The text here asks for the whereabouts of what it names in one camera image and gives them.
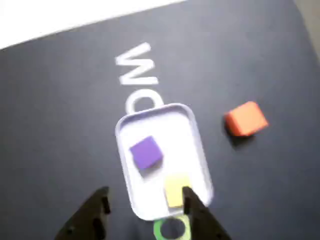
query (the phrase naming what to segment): white wall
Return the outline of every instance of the white wall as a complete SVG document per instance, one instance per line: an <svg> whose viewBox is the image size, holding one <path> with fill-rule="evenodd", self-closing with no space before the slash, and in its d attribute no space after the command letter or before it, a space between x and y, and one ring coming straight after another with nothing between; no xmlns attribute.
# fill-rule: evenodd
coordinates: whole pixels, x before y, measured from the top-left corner
<svg viewBox="0 0 320 240"><path fill-rule="evenodd" d="M0 0L0 49L183 0Z"/></svg>

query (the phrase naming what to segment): foam block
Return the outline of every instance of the foam block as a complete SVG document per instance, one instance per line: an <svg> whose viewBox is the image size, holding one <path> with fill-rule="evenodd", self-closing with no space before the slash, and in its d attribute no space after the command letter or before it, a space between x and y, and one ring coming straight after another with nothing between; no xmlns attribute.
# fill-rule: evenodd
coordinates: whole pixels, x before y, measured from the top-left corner
<svg viewBox="0 0 320 240"><path fill-rule="evenodd" d="M258 104L248 101L225 115L225 121L234 136L250 136L269 124Z"/></svg>
<svg viewBox="0 0 320 240"><path fill-rule="evenodd" d="M189 177L186 175L172 175L164 183L166 200L170 208L181 207L184 204L182 188L191 187Z"/></svg>
<svg viewBox="0 0 320 240"><path fill-rule="evenodd" d="M163 154L152 136L148 136L130 148L139 169L146 169L161 161Z"/></svg>

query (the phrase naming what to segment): purple cube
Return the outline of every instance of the purple cube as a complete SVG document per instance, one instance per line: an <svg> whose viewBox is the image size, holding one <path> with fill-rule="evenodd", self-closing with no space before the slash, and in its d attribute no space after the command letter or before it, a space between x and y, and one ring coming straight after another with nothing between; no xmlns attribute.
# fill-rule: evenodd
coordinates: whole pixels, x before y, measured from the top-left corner
<svg viewBox="0 0 320 240"><path fill-rule="evenodd" d="M148 136L130 148L133 160L139 169L146 169L163 158L163 154L152 136Z"/></svg>

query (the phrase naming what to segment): tray rim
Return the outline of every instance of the tray rim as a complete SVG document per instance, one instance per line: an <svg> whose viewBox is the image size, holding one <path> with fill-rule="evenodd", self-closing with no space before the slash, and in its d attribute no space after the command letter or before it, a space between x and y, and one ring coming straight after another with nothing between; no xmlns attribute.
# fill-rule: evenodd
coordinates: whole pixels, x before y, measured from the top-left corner
<svg viewBox="0 0 320 240"><path fill-rule="evenodd" d="M129 197L129 201L130 201L130 205L131 205L132 211L134 212L134 214L137 217L139 217L140 219L145 220L145 221L154 221L154 220L162 219L163 217L156 217L156 218L145 217L145 216L143 216L141 214L141 212L139 212L136 209L135 205L133 204L132 196L129 193L129 189L128 189L129 187L131 187L131 182L129 180L129 171L128 171L127 168L124 167L124 164L126 164L126 160L125 160L125 154L124 154L124 151L123 151L123 148L122 148L119 132L120 132L120 130L122 128L123 123L129 118L133 118L135 116L143 115L143 114L149 113L149 112L158 112L158 111L160 111L162 109L167 109L167 108L170 109L170 108L174 108L174 107L179 107L179 108L183 109L184 111L186 111L186 113L187 113L187 115L188 115L188 117L189 117L189 119L190 119L190 121L191 121L191 123L193 124L193 127L194 127L193 128L194 129L193 132L195 134L194 137L197 138L197 142L201 145L201 149L198 150L198 154L200 154L200 158L203 159L202 162L203 162L203 164L205 166L204 166L204 168L202 168L202 171L203 171L203 174L205 174L204 177L206 178L206 180L208 180L209 185L210 185L210 188L209 188L209 201L208 201L208 203L204 203L206 205L206 207L208 207L211 204L211 202L212 202L212 200L214 198L214 186L213 186L213 183L212 183L212 179L211 179L211 175L210 175L210 171L209 171L209 167L208 167L208 162L207 162L207 158L206 158L206 155L205 155L205 151L203 149L203 143L202 143L202 140L201 140L201 135L200 135L200 132L199 132L197 121L196 121L196 116L195 116L194 112L191 110L191 108L189 106L187 106L185 104L182 104L182 103L168 103L168 104L164 104L164 105L161 105L161 106L158 106L158 107L153 107L153 108L137 111L137 112L134 112L134 113L131 113L131 114L127 114L127 115L123 116L122 118L120 118L119 121L117 122L117 124L115 125L114 134L115 134L116 143L117 143L117 147L118 147L118 153L119 153L119 156L120 156L122 174L124 176L125 186L127 188L127 194L128 194L128 197ZM173 214L170 214L167 217L174 216L174 215L179 215L179 213L173 213Z"/></svg>

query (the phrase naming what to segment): orange cube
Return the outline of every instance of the orange cube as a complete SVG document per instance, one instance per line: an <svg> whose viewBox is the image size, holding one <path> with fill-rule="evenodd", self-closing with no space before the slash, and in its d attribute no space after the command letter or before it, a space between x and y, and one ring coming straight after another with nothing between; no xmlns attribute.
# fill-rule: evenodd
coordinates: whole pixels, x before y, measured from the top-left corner
<svg viewBox="0 0 320 240"><path fill-rule="evenodd" d="M258 104L254 101L238 106L224 117L230 132L239 137L250 136L269 125Z"/></svg>

